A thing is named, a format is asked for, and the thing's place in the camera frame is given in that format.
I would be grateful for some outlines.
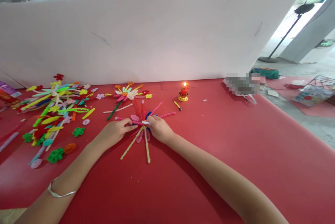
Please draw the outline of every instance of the hand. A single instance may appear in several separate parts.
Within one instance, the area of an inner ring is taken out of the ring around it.
[[[118,143],[126,132],[132,131],[138,127],[126,126],[126,124],[132,125],[132,121],[129,118],[125,118],[119,122],[110,122],[107,124],[102,131],[93,139],[92,145],[98,147],[102,152]]]
[[[171,130],[170,126],[164,119],[154,115],[148,116],[147,121],[151,124],[149,128],[152,135],[157,138],[158,141],[167,144],[175,137],[176,134]]]

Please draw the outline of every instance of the green exit sign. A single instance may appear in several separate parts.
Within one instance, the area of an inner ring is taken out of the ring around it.
[[[335,39],[322,40],[316,48],[329,48],[335,44]]]

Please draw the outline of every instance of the white board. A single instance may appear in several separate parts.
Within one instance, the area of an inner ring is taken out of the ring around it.
[[[26,87],[57,73],[92,85],[245,74],[294,1],[3,3],[0,70]]]

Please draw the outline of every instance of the gold candle holder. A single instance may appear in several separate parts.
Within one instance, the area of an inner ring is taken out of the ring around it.
[[[180,101],[180,102],[186,102],[187,100],[188,100],[188,93],[186,94],[186,95],[182,95],[181,93],[180,93],[180,91],[179,91],[179,97],[178,97],[178,100]]]

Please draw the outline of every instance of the silver bracelet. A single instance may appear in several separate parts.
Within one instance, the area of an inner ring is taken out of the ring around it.
[[[56,197],[56,198],[62,198],[62,197],[66,197],[66,196],[69,196],[69,195],[71,195],[71,194],[74,194],[74,193],[76,193],[76,192],[78,191],[79,188],[78,188],[77,190],[75,190],[75,191],[73,191],[73,192],[70,192],[70,193],[68,193],[68,194],[65,194],[65,195],[59,195],[59,194],[53,192],[53,191],[51,190],[51,186],[52,186],[52,183],[53,183],[57,178],[55,178],[53,181],[51,181],[51,182],[50,182],[50,185],[48,186],[48,191],[51,193],[51,195],[52,195],[53,197]]]

